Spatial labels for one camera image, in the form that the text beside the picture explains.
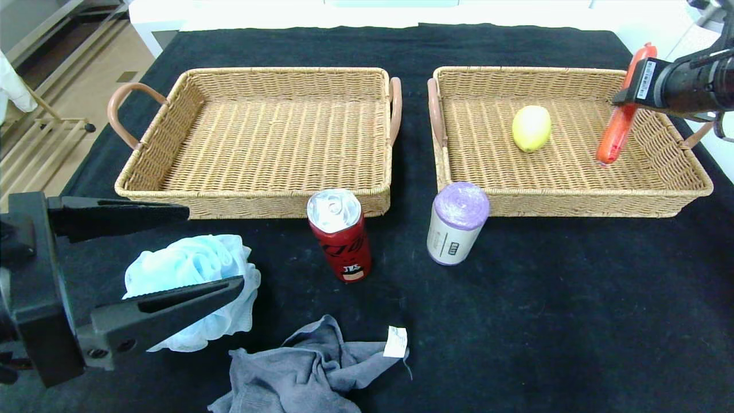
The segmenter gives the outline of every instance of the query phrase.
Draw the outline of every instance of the carrot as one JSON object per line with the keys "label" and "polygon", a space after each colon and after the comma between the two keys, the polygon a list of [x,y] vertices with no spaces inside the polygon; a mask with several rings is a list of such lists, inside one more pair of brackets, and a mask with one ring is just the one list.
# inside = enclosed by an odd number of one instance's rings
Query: carrot
{"label": "carrot", "polygon": [[[645,43],[644,47],[639,49],[632,58],[630,66],[627,68],[627,76],[625,76],[625,81],[622,83],[622,89],[630,87],[637,62],[648,57],[657,56],[658,49],[652,43]],[[632,129],[635,112],[637,112],[637,106],[635,104],[626,104],[616,108],[611,114],[609,126],[604,131],[604,136],[597,150],[597,160],[599,162],[602,162],[604,165],[609,165],[617,160],[619,153],[627,143],[627,135],[630,129]]]}

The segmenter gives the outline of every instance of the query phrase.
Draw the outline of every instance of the basket handle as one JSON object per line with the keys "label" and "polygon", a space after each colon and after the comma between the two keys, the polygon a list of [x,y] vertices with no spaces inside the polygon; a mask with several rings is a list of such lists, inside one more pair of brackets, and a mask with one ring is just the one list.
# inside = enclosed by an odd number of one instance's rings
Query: basket handle
{"label": "basket handle", "polygon": [[431,117],[431,126],[433,127],[433,135],[436,137],[436,143],[445,148],[448,137],[443,124],[441,102],[438,101],[438,83],[433,78],[428,79],[428,112]]}
{"label": "basket handle", "polygon": [[390,146],[395,144],[403,119],[403,91],[399,77],[390,79],[390,100],[393,102],[393,113],[390,117]]}
{"label": "basket handle", "polygon": [[109,119],[109,125],[112,126],[115,132],[120,135],[128,146],[135,150],[140,148],[140,141],[135,139],[133,135],[125,129],[117,116],[117,109],[120,108],[120,104],[122,104],[123,99],[133,90],[142,90],[143,92],[146,92],[160,104],[166,104],[168,101],[162,94],[156,92],[152,87],[144,85],[143,83],[125,83],[112,94],[111,98],[109,98],[109,103],[107,104],[107,119]]}
{"label": "basket handle", "polygon": [[683,141],[683,144],[689,148],[693,148],[699,141],[701,141],[703,135],[707,134],[708,131],[711,130],[711,128],[713,128],[713,122],[704,123],[703,126],[693,132],[691,136],[687,137],[686,140]]}

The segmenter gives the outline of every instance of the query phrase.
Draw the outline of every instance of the yellow lemon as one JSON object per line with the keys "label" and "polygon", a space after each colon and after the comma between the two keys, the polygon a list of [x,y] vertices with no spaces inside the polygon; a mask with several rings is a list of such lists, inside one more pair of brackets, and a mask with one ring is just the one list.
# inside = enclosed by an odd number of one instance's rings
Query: yellow lemon
{"label": "yellow lemon", "polygon": [[542,106],[529,105],[512,120],[512,139],[525,152],[534,152],[551,138],[551,115]]}

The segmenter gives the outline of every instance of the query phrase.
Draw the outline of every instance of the can lid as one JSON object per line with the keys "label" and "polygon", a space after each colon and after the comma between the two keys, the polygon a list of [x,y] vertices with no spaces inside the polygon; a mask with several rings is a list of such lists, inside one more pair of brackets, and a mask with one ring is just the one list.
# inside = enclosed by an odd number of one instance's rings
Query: can lid
{"label": "can lid", "polygon": [[484,225],[490,216],[490,200],[484,191],[470,182],[455,182],[443,188],[433,207],[447,225],[471,231]]}
{"label": "can lid", "polygon": [[316,228],[333,234],[355,225],[362,215],[362,205],[350,190],[322,190],[308,199],[306,215]]}

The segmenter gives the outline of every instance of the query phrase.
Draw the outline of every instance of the table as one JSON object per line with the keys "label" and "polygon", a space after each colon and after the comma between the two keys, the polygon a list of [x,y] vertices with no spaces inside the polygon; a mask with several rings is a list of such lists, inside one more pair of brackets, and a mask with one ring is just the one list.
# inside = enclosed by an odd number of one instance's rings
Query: table
{"label": "table", "polygon": [[[349,394],[365,412],[734,411],[734,188],[702,148],[716,189],[675,218],[490,218],[461,265],[438,266],[426,252],[436,192],[426,80],[436,67],[624,69],[630,57],[610,32],[534,26],[180,33],[142,80],[164,94],[190,68],[377,66],[401,77],[392,207],[366,222],[374,273],[337,281],[304,220],[190,221],[62,241],[80,323],[122,296],[141,251],[240,234],[263,274],[254,326],[196,353],[151,353],[51,389],[24,374],[0,387],[0,411],[201,412],[230,389],[228,350],[277,347],[327,313],[348,341],[384,340],[389,323],[408,329],[414,379],[397,364]],[[136,94],[120,118],[141,136],[155,112]],[[107,127],[65,193],[115,197],[128,156]]]}

